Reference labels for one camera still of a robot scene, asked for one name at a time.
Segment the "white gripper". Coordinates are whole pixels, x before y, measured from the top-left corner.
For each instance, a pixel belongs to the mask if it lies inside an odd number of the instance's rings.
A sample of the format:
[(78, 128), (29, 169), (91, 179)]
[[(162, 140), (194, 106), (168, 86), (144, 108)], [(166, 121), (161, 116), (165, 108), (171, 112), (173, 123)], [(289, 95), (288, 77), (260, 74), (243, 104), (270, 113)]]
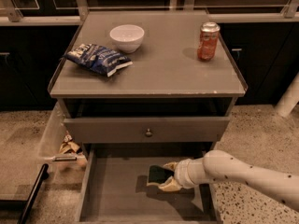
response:
[(166, 163), (164, 169), (174, 171), (174, 177), (170, 176), (158, 186), (158, 189), (165, 192), (191, 189), (207, 182), (203, 159), (172, 161)]

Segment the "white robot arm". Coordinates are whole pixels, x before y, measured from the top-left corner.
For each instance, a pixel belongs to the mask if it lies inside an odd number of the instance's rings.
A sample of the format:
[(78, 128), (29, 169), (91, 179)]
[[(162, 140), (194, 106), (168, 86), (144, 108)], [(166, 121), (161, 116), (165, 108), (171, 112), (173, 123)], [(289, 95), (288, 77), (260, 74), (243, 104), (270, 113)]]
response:
[(245, 163), (232, 154), (212, 149), (202, 158), (169, 162), (170, 175), (158, 188), (162, 191), (192, 189), (202, 184), (235, 182), (299, 211), (299, 176)]

